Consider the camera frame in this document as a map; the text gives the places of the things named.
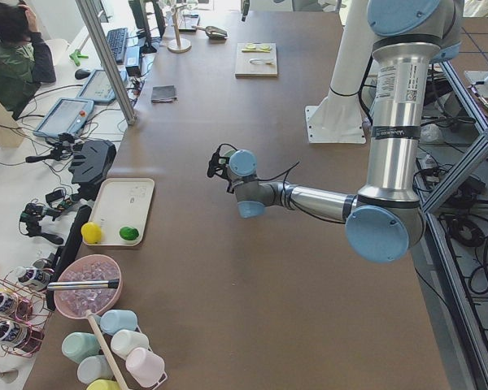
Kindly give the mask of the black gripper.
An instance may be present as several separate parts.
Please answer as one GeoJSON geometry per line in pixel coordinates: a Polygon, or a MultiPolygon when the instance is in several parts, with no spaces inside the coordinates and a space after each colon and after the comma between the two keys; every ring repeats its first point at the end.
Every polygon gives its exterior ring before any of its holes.
{"type": "Polygon", "coordinates": [[[241,0],[241,21],[245,21],[250,9],[250,0],[241,0]]]}
{"type": "Polygon", "coordinates": [[[228,172],[226,175],[226,180],[228,181],[226,192],[227,193],[234,193],[235,184],[237,182],[237,177],[232,172],[228,172]]]}

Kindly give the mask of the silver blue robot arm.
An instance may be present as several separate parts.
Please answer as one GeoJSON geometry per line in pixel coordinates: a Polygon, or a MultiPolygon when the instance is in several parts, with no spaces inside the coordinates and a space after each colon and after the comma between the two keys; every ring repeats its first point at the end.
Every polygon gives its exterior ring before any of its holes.
{"type": "Polygon", "coordinates": [[[413,190],[428,69],[460,50],[461,1],[354,1],[346,20],[327,97],[308,106],[313,142],[353,143],[363,129],[353,108],[372,63],[379,66],[365,185],[357,194],[334,193],[262,180],[246,149],[214,153],[208,175],[228,181],[243,218],[268,206],[301,210],[341,223],[350,246],[372,262],[401,258],[422,237],[425,220],[413,190]]]}

